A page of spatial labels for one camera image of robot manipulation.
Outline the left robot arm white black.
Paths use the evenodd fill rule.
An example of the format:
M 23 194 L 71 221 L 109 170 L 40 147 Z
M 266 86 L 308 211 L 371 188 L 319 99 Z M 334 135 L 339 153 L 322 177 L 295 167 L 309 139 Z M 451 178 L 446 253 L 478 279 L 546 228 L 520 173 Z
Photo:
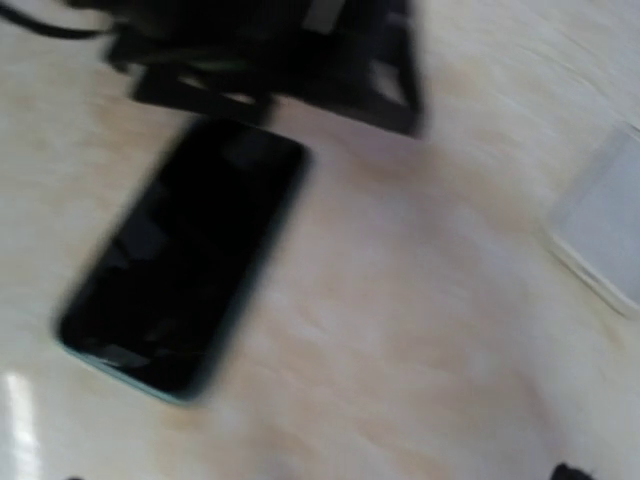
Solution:
M 142 104 L 263 123 L 278 96 L 413 136 L 426 108 L 404 1 L 82 1 Z

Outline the clear phone case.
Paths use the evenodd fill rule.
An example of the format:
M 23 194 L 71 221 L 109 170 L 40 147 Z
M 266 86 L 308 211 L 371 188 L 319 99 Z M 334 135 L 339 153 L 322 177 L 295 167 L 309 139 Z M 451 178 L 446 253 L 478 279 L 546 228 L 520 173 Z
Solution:
M 639 129 L 621 124 L 543 223 L 547 248 L 613 310 L 639 316 Z

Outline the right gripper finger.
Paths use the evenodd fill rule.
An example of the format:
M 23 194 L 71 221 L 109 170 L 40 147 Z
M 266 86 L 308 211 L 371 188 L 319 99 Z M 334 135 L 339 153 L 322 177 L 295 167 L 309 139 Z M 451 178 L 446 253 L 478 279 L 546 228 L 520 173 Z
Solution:
M 594 477 L 574 466 L 561 463 L 554 468 L 550 480 L 594 480 Z

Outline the black phone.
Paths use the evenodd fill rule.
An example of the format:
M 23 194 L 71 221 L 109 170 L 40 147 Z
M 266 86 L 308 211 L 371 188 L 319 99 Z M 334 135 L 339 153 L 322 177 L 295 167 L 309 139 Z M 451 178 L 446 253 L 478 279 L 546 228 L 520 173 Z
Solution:
M 185 404 L 213 376 L 311 163 L 308 148 L 228 119 L 163 156 L 56 323 L 69 354 Z

